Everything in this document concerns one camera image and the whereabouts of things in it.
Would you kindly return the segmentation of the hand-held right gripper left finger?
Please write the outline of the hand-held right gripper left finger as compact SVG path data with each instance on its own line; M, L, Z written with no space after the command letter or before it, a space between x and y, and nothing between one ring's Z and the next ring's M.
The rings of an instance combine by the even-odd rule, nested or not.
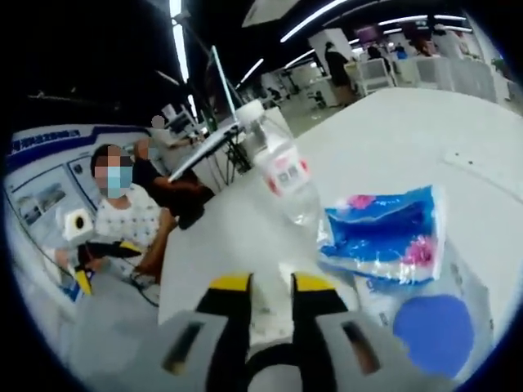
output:
M193 310L159 326L158 391L246 391L252 275L215 279Z

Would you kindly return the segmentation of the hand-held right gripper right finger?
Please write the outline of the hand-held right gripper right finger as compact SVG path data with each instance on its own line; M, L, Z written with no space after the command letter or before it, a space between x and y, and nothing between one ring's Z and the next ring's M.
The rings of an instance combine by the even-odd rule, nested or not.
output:
M294 272L293 344L305 391L431 391L433 379L403 344L366 314L350 311L335 287Z

